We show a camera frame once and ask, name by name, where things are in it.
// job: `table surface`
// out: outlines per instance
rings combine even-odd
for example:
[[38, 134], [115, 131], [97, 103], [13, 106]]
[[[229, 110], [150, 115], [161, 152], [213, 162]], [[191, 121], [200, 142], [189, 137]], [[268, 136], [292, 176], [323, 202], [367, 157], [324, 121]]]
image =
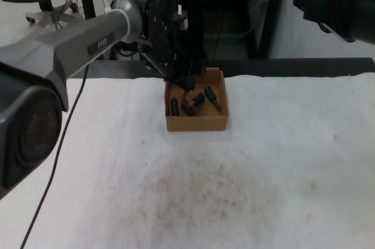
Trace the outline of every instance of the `table surface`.
[[[226, 131], [170, 133], [162, 80], [87, 80], [26, 248], [373, 248], [375, 74], [226, 87]], [[53, 159], [0, 201], [0, 248]]]

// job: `gray robot arm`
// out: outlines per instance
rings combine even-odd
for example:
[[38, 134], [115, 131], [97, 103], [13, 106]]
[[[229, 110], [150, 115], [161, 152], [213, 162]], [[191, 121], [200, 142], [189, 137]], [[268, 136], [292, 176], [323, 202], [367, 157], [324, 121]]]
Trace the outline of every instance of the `gray robot arm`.
[[64, 111], [69, 109], [66, 80], [82, 67], [123, 40], [136, 41], [142, 32], [142, 19], [130, 0], [117, 0], [111, 12], [61, 32], [0, 48], [2, 67], [25, 78], [40, 77], [56, 90]]
[[66, 80], [116, 42], [137, 42], [155, 71], [184, 90], [205, 72], [178, 45], [178, 0], [114, 0], [111, 7], [79, 25], [0, 48], [0, 199], [53, 150], [62, 111], [69, 109]]

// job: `chair wheel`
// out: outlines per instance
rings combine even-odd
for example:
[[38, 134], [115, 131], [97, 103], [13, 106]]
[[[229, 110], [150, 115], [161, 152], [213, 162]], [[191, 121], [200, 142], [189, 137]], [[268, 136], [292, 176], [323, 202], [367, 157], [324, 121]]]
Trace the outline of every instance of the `chair wheel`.
[[30, 17], [26, 17], [26, 20], [31, 23], [31, 24], [34, 24], [35, 23], [35, 20], [33, 18], [30, 18]]
[[72, 3], [70, 5], [70, 9], [73, 11], [73, 13], [77, 13], [78, 12], [78, 6], [76, 3]]

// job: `stain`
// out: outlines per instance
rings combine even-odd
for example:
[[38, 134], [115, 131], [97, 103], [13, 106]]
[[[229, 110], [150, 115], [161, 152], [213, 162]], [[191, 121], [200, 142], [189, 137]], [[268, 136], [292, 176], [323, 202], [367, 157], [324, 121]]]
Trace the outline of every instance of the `stain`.
[[318, 186], [317, 186], [317, 184], [315, 182], [311, 182], [311, 184], [310, 184], [310, 190], [312, 192], [316, 192], [318, 190]]
[[308, 224], [308, 223], [310, 223], [310, 221], [311, 221], [311, 214], [307, 214], [306, 215], [306, 219], [305, 219], [305, 224]]
[[153, 239], [212, 228], [231, 237], [246, 232], [256, 244], [275, 231], [281, 196], [251, 162], [244, 166], [192, 155], [167, 162], [149, 177], [139, 186], [134, 221], [150, 224]]

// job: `black cable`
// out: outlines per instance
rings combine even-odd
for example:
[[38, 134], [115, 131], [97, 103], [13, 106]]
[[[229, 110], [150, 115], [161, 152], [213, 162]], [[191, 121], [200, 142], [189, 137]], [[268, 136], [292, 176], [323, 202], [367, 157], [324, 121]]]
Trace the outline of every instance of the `black cable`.
[[221, 16], [219, 32], [218, 32], [217, 38], [216, 38], [215, 52], [213, 53], [213, 58], [212, 58], [213, 60], [216, 59], [217, 46], [219, 45], [220, 35], [221, 35], [221, 32], [223, 30], [223, 25], [224, 25], [224, 16], [225, 16], [225, 13], [223, 11], [223, 15]]
[[66, 135], [66, 131], [68, 129], [68, 126], [69, 126], [69, 123], [70, 123], [70, 120], [71, 120], [71, 117], [73, 116], [73, 113], [74, 113], [74, 110], [76, 109], [76, 105], [78, 103], [78, 100], [80, 99], [81, 97], [81, 94], [82, 94], [82, 91], [83, 91], [83, 88], [84, 88], [84, 85], [86, 83], [86, 78], [87, 78], [87, 72], [88, 72], [88, 66], [86, 66], [85, 68], [85, 71], [84, 71], [84, 75], [83, 75], [83, 79], [82, 79], [82, 84], [81, 84], [81, 88], [78, 92], [78, 95], [76, 97], [76, 100], [74, 101], [74, 104], [73, 106], [71, 107], [71, 110], [69, 112], [69, 116], [68, 116], [68, 119], [66, 120], [66, 123], [65, 123], [65, 127], [64, 127], [64, 130], [63, 130], [63, 133], [61, 135], [61, 138], [60, 138], [60, 142], [59, 142], [59, 146], [57, 148], [57, 152], [56, 152], [56, 156], [54, 158], [54, 162], [53, 162], [53, 167], [52, 167], [52, 172], [51, 172], [51, 175], [49, 177], [49, 180], [48, 180], [48, 183], [47, 183], [47, 186], [46, 186], [46, 189], [45, 189], [45, 192], [43, 193], [43, 196], [42, 198], [40, 199], [40, 202], [36, 208], [36, 211], [35, 211], [35, 214], [33, 216], [33, 219], [29, 225], [29, 228], [28, 228], [28, 231], [26, 232], [25, 234], [25, 237], [23, 238], [23, 241], [22, 241], [22, 245], [21, 245], [21, 249], [25, 248], [25, 245], [26, 245], [26, 242], [30, 236], [30, 232], [31, 230], [33, 229], [33, 226], [35, 224], [35, 221], [36, 221], [36, 218], [38, 217], [38, 214], [40, 212], [40, 208], [42, 208], [42, 205], [43, 205], [43, 202], [45, 201], [45, 198], [47, 196], [47, 193], [48, 193], [48, 190], [49, 188], [51, 187], [51, 183], [52, 183], [52, 180], [53, 180], [53, 177], [54, 177], [54, 173], [56, 171], [56, 167], [57, 167], [57, 161], [59, 160], [59, 155], [60, 155], [60, 151], [61, 151], [61, 147], [63, 145], [63, 141], [64, 141], [64, 138], [65, 138], [65, 135]]
[[76, 0], [76, 4], [77, 4], [77, 12], [78, 12], [78, 16], [80, 17], [80, 18], [83, 18], [82, 17], [82, 15], [80, 14], [80, 7], [79, 7], [79, 5], [78, 5], [78, 0]]
[[60, 26], [62, 29], [64, 29], [64, 28], [63, 28], [62, 25], [60, 24], [60, 17], [61, 17], [61, 14], [63, 13], [63, 10], [65, 9], [65, 6], [66, 6], [66, 4], [68, 3], [68, 1], [69, 1], [69, 0], [66, 0], [66, 1], [65, 1], [65, 4], [63, 5], [62, 9], [61, 9], [60, 12], [59, 12], [59, 15], [57, 16], [57, 23], [59, 24], [59, 26]]

